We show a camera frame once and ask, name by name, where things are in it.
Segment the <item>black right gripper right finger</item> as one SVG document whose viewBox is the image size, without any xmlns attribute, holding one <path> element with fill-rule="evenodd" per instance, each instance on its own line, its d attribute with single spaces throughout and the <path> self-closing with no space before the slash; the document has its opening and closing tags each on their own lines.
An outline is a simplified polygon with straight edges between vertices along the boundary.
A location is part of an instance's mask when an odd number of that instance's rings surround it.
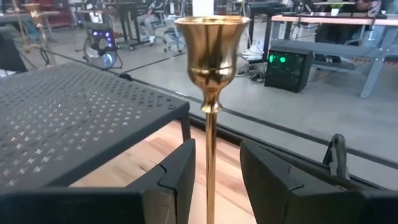
<svg viewBox="0 0 398 224">
<path fill-rule="evenodd" d="M 398 190 L 346 189 L 249 141 L 240 162 L 257 224 L 398 224 Z"/>
</svg>

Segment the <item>black desk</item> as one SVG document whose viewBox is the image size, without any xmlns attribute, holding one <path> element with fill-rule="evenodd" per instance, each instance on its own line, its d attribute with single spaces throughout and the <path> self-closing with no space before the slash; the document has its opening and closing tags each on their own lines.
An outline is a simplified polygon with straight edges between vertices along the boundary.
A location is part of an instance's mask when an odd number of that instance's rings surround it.
<svg viewBox="0 0 398 224">
<path fill-rule="evenodd" d="M 266 31 L 264 36 L 264 45 L 261 51 L 257 54 L 254 54 L 253 57 L 248 59 L 249 63 L 261 63 L 266 62 L 268 57 L 269 44 L 271 42 L 271 31 L 272 31 L 272 16 L 276 16 L 281 14 L 282 12 L 287 12 L 291 10 L 291 7 L 288 7 L 285 4 L 279 2 L 250 2 L 249 6 L 249 15 L 251 22 L 249 23 L 249 38 L 247 47 L 250 49 L 253 44 L 253 32 L 254 32 L 254 16 L 258 14 L 266 15 Z"/>
</svg>

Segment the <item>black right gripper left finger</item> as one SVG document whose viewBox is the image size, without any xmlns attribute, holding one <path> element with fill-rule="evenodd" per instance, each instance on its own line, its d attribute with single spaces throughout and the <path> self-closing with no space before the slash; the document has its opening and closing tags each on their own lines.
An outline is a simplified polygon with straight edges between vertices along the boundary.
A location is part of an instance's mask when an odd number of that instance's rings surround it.
<svg viewBox="0 0 398 224">
<path fill-rule="evenodd" d="M 45 187 L 0 195 L 0 224 L 188 224 L 195 181 L 189 139 L 124 188 Z"/>
</svg>

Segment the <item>black perforated metal shelf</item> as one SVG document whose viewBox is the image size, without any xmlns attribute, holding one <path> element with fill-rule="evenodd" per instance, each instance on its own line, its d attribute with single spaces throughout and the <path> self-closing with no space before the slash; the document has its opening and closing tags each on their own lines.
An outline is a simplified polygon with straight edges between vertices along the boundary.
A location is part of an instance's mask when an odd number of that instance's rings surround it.
<svg viewBox="0 0 398 224">
<path fill-rule="evenodd" d="M 69 186 L 189 109 L 77 63 L 1 77 L 0 194 Z"/>
</svg>

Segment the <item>white pillar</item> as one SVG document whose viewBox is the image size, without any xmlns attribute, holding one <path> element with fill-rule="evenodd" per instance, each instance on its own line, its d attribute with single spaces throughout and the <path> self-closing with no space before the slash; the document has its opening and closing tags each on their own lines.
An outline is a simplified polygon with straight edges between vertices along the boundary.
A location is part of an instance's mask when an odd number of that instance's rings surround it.
<svg viewBox="0 0 398 224">
<path fill-rule="evenodd" d="M 192 0 L 193 16 L 210 16 L 214 14 L 214 0 Z"/>
</svg>

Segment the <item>black table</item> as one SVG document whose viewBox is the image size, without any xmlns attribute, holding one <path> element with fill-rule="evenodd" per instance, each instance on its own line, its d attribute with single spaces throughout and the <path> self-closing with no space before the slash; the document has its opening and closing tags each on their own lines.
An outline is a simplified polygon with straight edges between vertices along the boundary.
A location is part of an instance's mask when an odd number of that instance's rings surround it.
<svg viewBox="0 0 398 224">
<path fill-rule="evenodd" d="M 148 40 L 141 39 L 137 21 L 137 13 L 142 8 L 142 5 L 133 0 L 116 0 L 114 7 L 119 16 L 123 34 L 122 41 L 118 42 L 117 45 L 125 46 L 133 51 L 137 46 L 148 43 Z"/>
</svg>

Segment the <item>black computer tower green lights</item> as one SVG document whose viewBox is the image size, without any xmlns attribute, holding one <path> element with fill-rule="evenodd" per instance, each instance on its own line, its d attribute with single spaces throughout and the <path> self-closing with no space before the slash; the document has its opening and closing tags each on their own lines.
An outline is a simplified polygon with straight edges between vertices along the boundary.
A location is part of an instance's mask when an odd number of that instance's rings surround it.
<svg viewBox="0 0 398 224">
<path fill-rule="evenodd" d="M 307 86 L 312 62 L 311 50 L 271 47 L 264 86 L 298 93 Z"/>
</svg>

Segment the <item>person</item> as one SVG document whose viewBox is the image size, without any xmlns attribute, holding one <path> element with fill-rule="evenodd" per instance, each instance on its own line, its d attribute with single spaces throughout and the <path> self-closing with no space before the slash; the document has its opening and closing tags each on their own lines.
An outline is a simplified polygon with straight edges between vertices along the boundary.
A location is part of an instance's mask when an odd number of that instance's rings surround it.
<svg viewBox="0 0 398 224">
<path fill-rule="evenodd" d="M 384 0 L 343 0 L 343 2 L 354 2 L 344 4 L 340 8 L 342 13 L 367 13 L 374 8 L 384 7 Z M 361 30 L 361 26 L 348 24 L 321 23 L 315 32 L 315 42 L 345 44 L 354 39 L 354 35 Z"/>
<path fill-rule="evenodd" d="M 151 0 L 146 12 L 137 16 L 137 23 L 140 25 L 139 33 L 141 37 L 148 38 L 149 45 L 152 45 L 156 40 L 153 25 L 162 21 L 164 9 L 165 0 Z"/>
</svg>

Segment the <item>grey desk with wooden top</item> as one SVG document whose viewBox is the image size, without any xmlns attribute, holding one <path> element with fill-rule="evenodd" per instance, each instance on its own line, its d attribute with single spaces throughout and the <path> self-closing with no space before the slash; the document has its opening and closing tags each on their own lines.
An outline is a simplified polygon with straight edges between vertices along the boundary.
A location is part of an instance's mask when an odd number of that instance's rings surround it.
<svg viewBox="0 0 398 224">
<path fill-rule="evenodd" d="M 379 36 L 380 43 L 376 46 L 352 46 L 338 45 L 327 43 L 314 43 L 293 41 L 287 39 L 279 39 L 279 26 L 281 22 L 306 22 L 309 24 L 343 24 L 343 25 L 362 25 L 380 27 Z M 359 58 L 370 58 L 373 63 L 370 66 L 368 75 L 360 93 L 361 98 L 368 98 L 378 76 L 381 72 L 383 63 L 387 56 L 398 56 L 398 52 L 393 51 L 393 44 L 398 38 L 398 15 L 389 14 L 385 19 L 377 19 L 375 17 L 327 17 L 327 16 L 293 16 L 293 15 L 276 15 L 272 16 L 270 46 L 289 47 L 294 49 L 307 49 L 317 54 L 330 54 L 335 56 L 349 56 Z"/>
</svg>

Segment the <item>grey office chair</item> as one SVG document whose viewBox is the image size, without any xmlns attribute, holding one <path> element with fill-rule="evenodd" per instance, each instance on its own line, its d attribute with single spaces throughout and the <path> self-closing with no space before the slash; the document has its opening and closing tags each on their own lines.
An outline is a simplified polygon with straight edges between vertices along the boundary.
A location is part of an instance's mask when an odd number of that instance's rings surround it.
<svg viewBox="0 0 398 224">
<path fill-rule="evenodd" d="M 167 25 L 167 29 L 164 31 L 164 36 L 166 37 L 164 52 L 172 51 L 172 47 L 175 46 L 176 53 L 182 53 L 183 49 L 186 47 L 185 39 L 183 38 L 181 30 L 175 25 L 175 21 L 179 18 L 180 16 L 168 15 L 164 19 L 164 22 Z"/>
</svg>

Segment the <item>black aluminium table frame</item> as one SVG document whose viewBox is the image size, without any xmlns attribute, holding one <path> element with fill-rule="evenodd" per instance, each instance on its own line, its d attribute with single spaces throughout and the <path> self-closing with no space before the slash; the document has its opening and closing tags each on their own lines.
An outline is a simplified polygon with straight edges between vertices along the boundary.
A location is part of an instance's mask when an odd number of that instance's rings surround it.
<svg viewBox="0 0 398 224">
<path fill-rule="evenodd" d="M 361 151 L 356 151 L 346 147 L 346 141 L 343 135 L 335 134 L 331 141 L 325 143 L 328 147 L 321 162 L 317 162 L 309 157 L 300 155 L 296 152 L 284 149 L 282 147 L 262 141 L 253 136 L 244 134 L 242 132 L 228 129 L 226 126 L 217 125 L 217 136 L 225 141 L 233 144 L 240 144 L 243 140 L 253 142 L 260 148 L 267 150 L 275 156 L 287 161 L 293 166 L 315 176 L 318 179 L 324 180 L 331 184 L 344 187 L 346 189 L 382 189 L 383 187 L 368 180 L 362 179 L 349 173 L 348 170 L 348 155 L 352 154 L 372 162 L 382 165 L 388 165 L 389 162 L 380 158 L 374 157 Z"/>
</svg>

